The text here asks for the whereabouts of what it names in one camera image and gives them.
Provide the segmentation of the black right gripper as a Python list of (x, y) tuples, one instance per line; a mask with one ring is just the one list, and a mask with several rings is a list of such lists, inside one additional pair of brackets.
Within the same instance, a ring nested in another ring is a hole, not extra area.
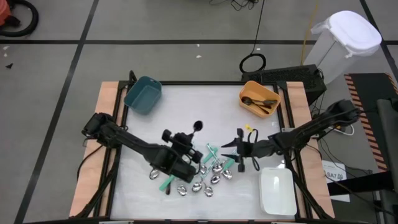
[(223, 154), (223, 156), (232, 159), (238, 163), (238, 171), (244, 172), (244, 158), (250, 157), (252, 159), (253, 166), (256, 171), (260, 170), (260, 166), (256, 158), (270, 157), (275, 154), (275, 146), (270, 140), (260, 140), (258, 141), (258, 130), (255, 129), (256, 137), (254, 142), (250, 140), (243, 141), (243, 130), (241, 128), (237, 129), (238, 138), (233, 139), (231, 142), (223, 145), (222, 147), (237, 147), (238, 155), (234, 154)]

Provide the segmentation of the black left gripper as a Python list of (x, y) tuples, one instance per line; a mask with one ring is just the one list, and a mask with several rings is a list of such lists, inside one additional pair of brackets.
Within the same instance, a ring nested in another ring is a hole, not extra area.
[(193, 148), (194, 133), (175, 133), (172, 135), (171, 131), (165, 129), (162, 134), (162, 140), (171, 142), (172, 148), (181, 155), (186, 155), (191, 158), (194, 163), (199, 163), (202, 159), (202, 153)]

